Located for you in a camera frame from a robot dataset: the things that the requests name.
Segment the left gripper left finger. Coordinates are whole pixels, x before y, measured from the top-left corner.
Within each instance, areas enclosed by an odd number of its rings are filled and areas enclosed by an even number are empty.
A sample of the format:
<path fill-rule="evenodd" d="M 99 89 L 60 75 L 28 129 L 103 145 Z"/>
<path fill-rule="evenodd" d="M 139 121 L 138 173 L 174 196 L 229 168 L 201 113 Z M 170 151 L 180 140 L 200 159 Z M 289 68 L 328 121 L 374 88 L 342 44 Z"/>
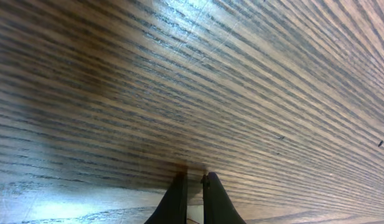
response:
<path fill-rule="evenodd" d="M 186 224 L 187 192 L 187 174 L 178 173 L 145 224 Z"/>

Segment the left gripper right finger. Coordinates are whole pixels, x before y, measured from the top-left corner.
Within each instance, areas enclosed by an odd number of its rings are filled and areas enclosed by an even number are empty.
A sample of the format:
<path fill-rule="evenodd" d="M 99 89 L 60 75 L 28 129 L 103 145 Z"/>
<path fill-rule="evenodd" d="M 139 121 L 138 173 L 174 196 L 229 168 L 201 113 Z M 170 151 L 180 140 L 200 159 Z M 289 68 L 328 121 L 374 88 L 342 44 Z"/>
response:
<path fill-rule="evenodd" d="M 202 177 L 204 224 L 245 224 L 214 172 Z"/>

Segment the green letter V block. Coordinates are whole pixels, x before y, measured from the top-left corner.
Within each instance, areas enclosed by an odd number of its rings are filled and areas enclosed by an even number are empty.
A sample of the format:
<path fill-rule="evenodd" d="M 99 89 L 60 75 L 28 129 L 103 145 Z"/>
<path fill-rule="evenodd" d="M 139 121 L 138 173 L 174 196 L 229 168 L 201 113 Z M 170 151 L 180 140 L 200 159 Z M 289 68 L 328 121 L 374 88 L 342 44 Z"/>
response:
<path fill-rule="evenodd" d="M 186 224 L 204 224 L 204 206 L 188 205 Z"/>

